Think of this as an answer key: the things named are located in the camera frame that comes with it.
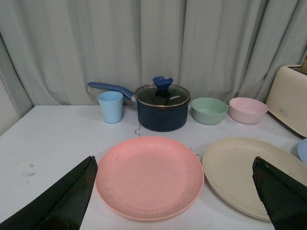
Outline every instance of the glass lid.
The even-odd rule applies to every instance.
[[[137,89],[135,98],[138,102],[152,107],[175,107],[188,102],[190,93],[177,85],[170,85],[167,90],[159,90],[155,84]]]

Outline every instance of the cream toaster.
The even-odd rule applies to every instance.
[[[307,74],[301,66],[282,66],[277,71],[266,105],[281,122],[307,137]]]

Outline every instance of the blue pan handle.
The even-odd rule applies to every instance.
[[[89,82],[87,83],[87,85],[92,88],[121,92],[124,95],[124,97],[126,97],[129,101],[133,102],[136,101],[134,97],[134,92],[122,86],[99,83],[99,82]]]

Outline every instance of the pink bowl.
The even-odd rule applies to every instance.
[[[244,124],[256,124],[268,111],[266,104],[247,97],[237,97],[229,101],[230,116]]]

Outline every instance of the plate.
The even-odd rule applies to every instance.
[[[162,137],[121,142],[99,161],[96,188],[115,212],[138,221],[168,219],[196,200],[204,172],[195,153]]]
[[[253,138],[226,138],[210,145],[202,165],[214,191],[228,204],[252,217],[270,221],[252,178],[252,165],[262,157],[307,185],[307,167],[289,152]]]

